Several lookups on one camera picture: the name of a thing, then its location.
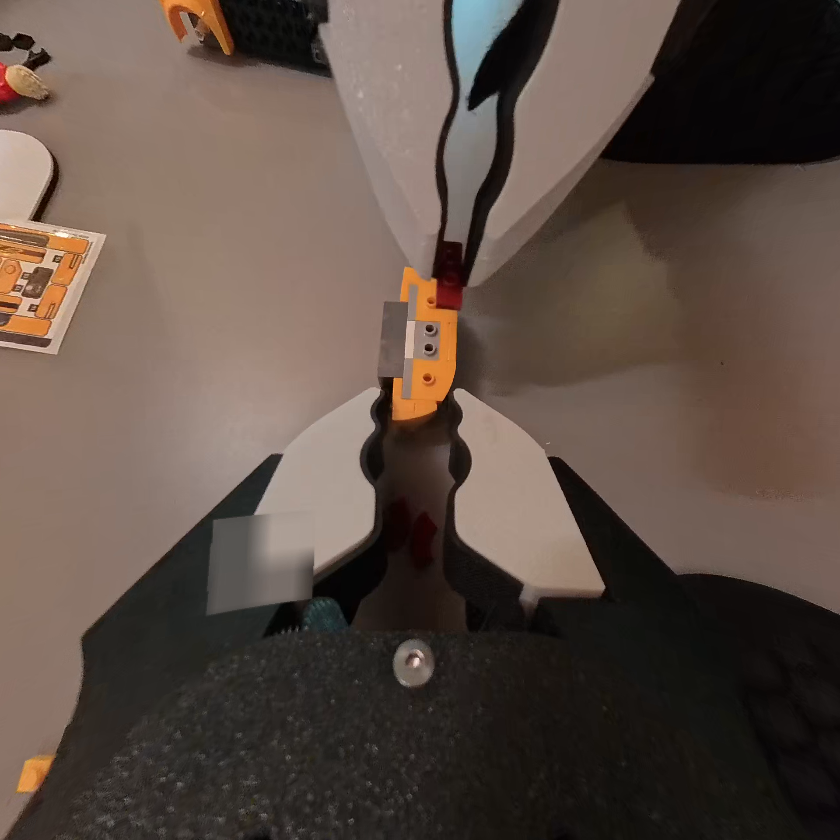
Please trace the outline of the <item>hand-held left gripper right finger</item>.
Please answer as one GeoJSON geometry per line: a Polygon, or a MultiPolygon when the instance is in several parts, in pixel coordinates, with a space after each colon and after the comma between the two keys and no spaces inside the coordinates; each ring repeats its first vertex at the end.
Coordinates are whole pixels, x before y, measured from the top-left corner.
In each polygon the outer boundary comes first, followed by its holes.
{"type": "Polygon", "coordinates": [[[448,399],[453,486],[445,579],[483,614],[532,614],[543,599],[606,591],[543,448],[463,388],[448,399]]]}

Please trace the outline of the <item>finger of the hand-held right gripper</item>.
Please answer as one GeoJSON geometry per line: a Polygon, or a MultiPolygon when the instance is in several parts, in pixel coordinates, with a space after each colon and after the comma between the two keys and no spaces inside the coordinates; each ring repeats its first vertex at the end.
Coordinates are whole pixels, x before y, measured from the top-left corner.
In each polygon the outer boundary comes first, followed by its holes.
{"type": "Polygon", "coordinates": [[[452,100],[441,1],[330,1],[327,55],[374,196],[406,263],[431,272],[452,100]]]}
{"type": "Polygon", "coordinates": [[[511,165],[471,287],[515,256],[574,189],[644,94],[656,55],[656,1],[559,3],[513,112],[511,165]]]}

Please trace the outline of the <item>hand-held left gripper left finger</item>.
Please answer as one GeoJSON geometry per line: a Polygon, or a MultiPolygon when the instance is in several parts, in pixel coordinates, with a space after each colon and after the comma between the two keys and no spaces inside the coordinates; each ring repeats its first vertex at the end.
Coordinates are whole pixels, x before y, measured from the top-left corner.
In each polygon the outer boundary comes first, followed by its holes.
{"type": "Polygon", "coordinates": [[[287,447],[256,510],[259,571],[289,600],[358,607],[384,577],[382,409],[369,387],[287,447]]]}

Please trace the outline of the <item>black lego car chassis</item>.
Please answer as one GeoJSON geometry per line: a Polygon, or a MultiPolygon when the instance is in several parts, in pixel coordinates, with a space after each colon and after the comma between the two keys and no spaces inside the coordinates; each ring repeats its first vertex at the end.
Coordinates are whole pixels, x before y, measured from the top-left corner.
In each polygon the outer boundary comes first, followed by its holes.
{"type": "Polygon", "coordinates": [[[316,76],[331,69],[320,36],[327,1],[160,1],[171,31],[226,57],[262,60],[316,76]]]}

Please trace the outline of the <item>orange lego bumper assembly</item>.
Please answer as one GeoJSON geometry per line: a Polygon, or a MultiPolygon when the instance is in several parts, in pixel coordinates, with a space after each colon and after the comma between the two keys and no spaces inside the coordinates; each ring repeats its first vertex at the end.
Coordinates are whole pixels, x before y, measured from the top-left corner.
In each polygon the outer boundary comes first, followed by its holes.
{"type": "Polygon", "coordinates": [[[383,306],[377,375],[404,427],[429,420],[453,387],[459,311],[435,303],[436,280],[406,267],[399,299],[383,306]]]}

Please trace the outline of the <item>dark red lego plate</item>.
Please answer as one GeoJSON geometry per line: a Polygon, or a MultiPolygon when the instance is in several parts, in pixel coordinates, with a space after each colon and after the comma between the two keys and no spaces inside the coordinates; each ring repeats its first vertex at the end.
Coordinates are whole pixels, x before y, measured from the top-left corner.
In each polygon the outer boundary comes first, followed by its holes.
{"type": "Polygon", "coordinates": [[[444,240],[438,244],[433,269],[437,309],[458,311],[463,304],[465,268],[462,244],[444,240]]]}

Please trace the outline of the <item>red lego minifigure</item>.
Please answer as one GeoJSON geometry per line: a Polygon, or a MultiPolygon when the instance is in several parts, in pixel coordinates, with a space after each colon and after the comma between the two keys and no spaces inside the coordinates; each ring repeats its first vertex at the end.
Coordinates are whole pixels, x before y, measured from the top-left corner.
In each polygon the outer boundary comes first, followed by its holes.
{"type": "Polygon", "coordinates": [[[49,98],[49,89],[40,77],[25,65],[1,63],[1,106],[18,100],[42,102],[49,98]]]}

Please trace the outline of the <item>yellow lego tile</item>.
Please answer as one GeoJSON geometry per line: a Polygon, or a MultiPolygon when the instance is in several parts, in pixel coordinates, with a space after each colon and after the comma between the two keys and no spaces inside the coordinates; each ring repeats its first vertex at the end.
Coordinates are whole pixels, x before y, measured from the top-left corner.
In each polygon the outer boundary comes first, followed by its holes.
{"type": "Polygon", "coordinates": [[[18,777],[16,792],[19,794],[36,793],[45,782],[55,760],[54,753],[38,754],[27,759],[18,777]]]}

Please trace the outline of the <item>person's black sweater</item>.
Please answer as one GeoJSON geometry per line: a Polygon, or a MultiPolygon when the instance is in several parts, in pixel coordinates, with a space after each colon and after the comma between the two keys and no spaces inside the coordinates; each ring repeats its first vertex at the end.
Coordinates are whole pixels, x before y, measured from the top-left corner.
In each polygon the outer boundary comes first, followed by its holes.
{"type": "Polygon", "coordinates": [[[838,614],[732,577],[680,579],[734,647],[750,724],[807,836],[839,838],[838,614]]]}

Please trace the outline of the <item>orange sticker sheet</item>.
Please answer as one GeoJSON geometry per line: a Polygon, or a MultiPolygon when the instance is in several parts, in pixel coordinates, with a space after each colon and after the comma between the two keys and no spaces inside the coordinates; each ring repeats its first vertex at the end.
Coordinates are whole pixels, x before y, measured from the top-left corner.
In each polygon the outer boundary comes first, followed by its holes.
{"type": "Polygon", "coordinates": [[[105,234],[32,221],[1,223],[1,346],[57,354],[105,234]]]}

